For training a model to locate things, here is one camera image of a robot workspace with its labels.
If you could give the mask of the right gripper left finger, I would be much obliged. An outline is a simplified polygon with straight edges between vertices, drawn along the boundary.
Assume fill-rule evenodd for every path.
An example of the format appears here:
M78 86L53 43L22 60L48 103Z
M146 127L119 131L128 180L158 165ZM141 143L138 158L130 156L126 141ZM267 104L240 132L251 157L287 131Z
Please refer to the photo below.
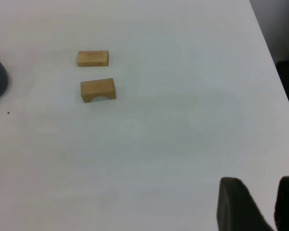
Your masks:
M272 230L246 185L237 178L221 178L216 217L219 231Z

